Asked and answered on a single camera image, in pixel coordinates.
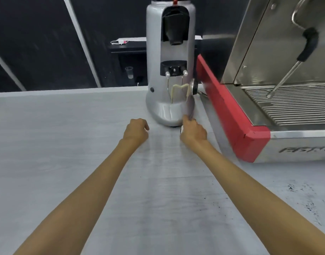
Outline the person's right hand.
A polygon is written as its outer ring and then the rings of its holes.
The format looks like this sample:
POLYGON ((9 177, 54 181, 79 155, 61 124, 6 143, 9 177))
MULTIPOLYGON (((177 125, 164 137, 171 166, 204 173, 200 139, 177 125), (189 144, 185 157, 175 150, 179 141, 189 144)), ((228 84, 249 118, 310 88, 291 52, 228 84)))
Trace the person's right hand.
POLYGON ((180 140, 191 150, 197 150, 208 143, 207 132, 202 125, 184 125, 180 140))

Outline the person's left hand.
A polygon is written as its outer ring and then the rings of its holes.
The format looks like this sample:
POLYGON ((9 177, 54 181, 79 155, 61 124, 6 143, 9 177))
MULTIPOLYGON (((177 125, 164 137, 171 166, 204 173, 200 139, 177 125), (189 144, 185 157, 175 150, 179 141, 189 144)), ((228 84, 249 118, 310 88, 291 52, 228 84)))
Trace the person's left hand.
POLYGON ((143 128, 142 118, 131 119, 123 135, 123 140, 138 148, 148 140, 148 131, 143 128))

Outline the person's right forearm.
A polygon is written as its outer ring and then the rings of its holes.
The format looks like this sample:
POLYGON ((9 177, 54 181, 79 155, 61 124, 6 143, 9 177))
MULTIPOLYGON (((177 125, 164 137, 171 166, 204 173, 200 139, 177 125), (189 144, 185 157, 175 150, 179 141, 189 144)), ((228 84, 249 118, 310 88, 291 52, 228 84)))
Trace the person's right forearm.
POLYGON ((270 255, 325 255, 325 234, 220 154, 207 140, 182 140, 210 169, 270 255))

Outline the person's left forearm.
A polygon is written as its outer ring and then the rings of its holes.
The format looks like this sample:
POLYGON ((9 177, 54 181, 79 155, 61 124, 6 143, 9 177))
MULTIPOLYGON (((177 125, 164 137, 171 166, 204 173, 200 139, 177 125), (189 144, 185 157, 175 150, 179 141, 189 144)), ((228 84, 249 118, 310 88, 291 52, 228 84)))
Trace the person's left forearm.
POLYGON ((13 255, 80 255, 124 166, 145 140, 123 138, 13 255))

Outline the black and silver grinder knob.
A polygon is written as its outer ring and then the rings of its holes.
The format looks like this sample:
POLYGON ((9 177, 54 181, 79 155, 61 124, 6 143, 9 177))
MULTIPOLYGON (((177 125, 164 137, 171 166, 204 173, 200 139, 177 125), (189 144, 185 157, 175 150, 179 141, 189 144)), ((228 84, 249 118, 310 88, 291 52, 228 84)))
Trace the black and silver grinder knob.
POLYGON ((191 95, 192 96, 199 94, 203 97, 208 98, 202 81, 199 81, 196 78, 193 78, 191 81, 190 87, 191 87, 191 95))

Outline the red and steel espresso machine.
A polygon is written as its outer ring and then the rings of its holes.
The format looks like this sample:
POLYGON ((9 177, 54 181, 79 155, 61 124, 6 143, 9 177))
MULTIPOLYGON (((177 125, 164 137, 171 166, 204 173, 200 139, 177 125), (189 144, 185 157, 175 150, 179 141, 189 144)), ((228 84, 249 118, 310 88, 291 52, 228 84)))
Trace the red and steel espresso machine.
MULTIPOLYGON (((197 75, 236 157, 249 163, 325 160, 325 124, 276 125, 242 88, 273 86, 305 47, 291 16, 300 0, 202 0, 197 75)), ((284 85, 325 83, 325 0, 296 15, 319 42, 284 85)))

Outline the silver coffee grinder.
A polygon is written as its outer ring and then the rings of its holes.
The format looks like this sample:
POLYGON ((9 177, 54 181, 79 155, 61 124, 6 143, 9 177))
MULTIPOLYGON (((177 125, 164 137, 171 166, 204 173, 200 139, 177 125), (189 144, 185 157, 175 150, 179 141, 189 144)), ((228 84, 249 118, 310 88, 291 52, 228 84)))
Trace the silver coffee grinder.
POLYGON ((150 0, 146 9, 148 92, 146 106, 153 119, 169 127, 191 116, 195 59, 196 9, 191 0, 150 0))

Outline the steel drip tray grate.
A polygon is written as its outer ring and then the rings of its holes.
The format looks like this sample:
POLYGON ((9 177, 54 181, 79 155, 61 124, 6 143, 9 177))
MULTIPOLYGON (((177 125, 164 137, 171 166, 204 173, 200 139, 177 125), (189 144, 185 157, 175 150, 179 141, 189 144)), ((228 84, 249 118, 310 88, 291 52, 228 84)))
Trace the steel drip tray grate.
POLYGON ((244 87, 247 96, 276 125, 325 124, 325 83, 244 87))

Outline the steel steam wand black grip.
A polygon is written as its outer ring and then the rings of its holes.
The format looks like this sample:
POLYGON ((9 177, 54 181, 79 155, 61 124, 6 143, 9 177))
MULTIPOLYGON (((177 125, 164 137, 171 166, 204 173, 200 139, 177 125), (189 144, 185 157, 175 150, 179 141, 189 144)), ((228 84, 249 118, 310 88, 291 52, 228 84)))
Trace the steel steam wand black grip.
POLYGON ((302 25, 296 22, 296 15, 306 1, 307 0, 300 0, 296 4, 296 7, 293 10, 291 16, 292 24, 303 31, 302 36, 306 40, 305 47, 297 57, 296 63, 292 66, 292 68, 281 79, 281 81, 267 94, 266 98, 268 99, 273 98, 278 89, 286 83, 286 81, 292 76, 292 74, 298 69, 298 67, 312 55, 312 53, 316 50, 318 46, 319 33, 317 29, 314 27, 304 28, 302 25))

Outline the white wall strip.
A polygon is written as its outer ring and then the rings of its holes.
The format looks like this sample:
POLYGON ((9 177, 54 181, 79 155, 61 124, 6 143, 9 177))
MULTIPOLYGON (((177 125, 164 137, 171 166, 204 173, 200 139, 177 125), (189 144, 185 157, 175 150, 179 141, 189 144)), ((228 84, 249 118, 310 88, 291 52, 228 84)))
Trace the white wall strip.
POLYGON ((15 83, 15 85, 21 90, 21 91, 27 91, 25 86, 20 82, 20 80, 17 78, 17 76, 12 72, 10 67, 7 65, 7 63, 3 60, 3 58, 0 56, 0 66, 3 68, 3 70, 7 73, 7 75, 11 78, 11 80, 15 83))
POLYGON ((85 57, 87 59, 87 62, 88 62, 89 68, 90 68, 90 70, 92 72, 92 75, 94 77, 95 83, 96 83, 98 88, 102 88, 101 81, 99 79, 99 76, 98 76, 94 61, 92 59, 91 53, 90 53, 88 45, 87 45, 87 42, 86 42, 86 40, 84 38, 84 34, 83 34, 82 29, 80 27, 78 18, 77 18, 76 14, 75 14, 75 10, 73 8, 72 2, 71 2, 71 0, 63 0, 63 1, 65 3, 66 8, 67 8, 68 14, 69 14, 69 16, 71 18, 71 21, 72 21, 72 24, 74 26, 75 32, 77 34, 77 37, 78 37, 78 39, 80 41, 80 45, 81 45, 81 47, 83 49, 83 52, 84 52, 84 55, 85 55, 85 57))

